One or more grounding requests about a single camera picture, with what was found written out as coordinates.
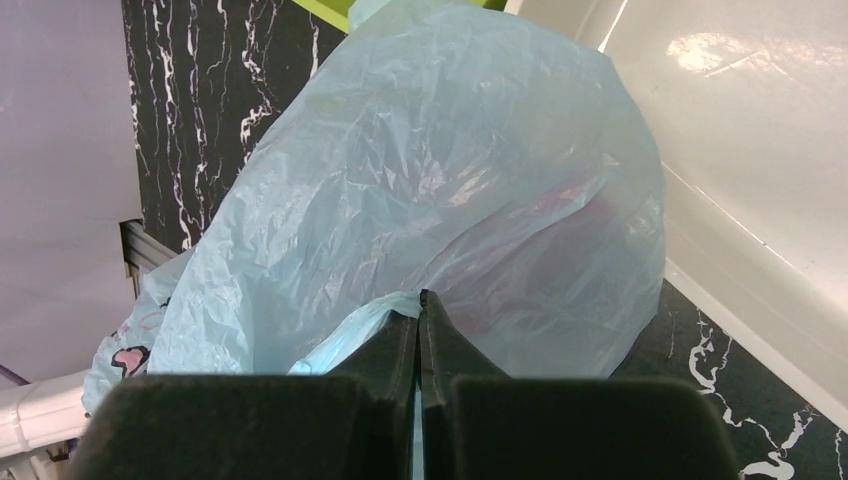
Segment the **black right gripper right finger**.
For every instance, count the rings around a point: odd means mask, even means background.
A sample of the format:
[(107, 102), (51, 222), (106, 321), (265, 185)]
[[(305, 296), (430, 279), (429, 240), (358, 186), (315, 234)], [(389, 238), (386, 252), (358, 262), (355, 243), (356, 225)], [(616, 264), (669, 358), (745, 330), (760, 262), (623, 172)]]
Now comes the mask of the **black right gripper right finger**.
[(649, 378), (505, 374), (420, 295), (422, 479), (734, 479), (713, 408), (691, 387)]

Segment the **light blue printed plastic bag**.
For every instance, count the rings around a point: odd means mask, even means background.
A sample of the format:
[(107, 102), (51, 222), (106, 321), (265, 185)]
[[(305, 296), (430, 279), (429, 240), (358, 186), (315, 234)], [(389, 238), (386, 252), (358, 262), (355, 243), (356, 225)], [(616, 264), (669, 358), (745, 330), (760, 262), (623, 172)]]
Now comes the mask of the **light blue printed plastic bag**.
[(609, 57), (463, 1), (390, 1), (145, 276), (82, 405), (139, 374), (327, 373), (423, 290), (510, 375), (606, 377), (658, 309), (664, 195)]

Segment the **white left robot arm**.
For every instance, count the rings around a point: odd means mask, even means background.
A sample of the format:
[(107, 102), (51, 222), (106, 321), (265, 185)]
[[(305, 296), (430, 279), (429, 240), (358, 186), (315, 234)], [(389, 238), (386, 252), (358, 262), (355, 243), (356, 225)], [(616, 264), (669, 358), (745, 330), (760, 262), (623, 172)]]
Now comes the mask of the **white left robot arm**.
[(89, 418), (84, 371), (1, 392), (1, 477), (61, 479)]

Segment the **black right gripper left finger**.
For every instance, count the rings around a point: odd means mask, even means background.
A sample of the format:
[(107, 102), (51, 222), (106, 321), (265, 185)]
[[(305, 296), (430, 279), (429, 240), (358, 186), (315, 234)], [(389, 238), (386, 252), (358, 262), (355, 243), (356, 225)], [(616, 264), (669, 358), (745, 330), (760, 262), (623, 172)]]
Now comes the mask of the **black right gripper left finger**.
[(416, 320), (318, 376), (147, 375), (103, 401), (71, 479), (408, 479)]

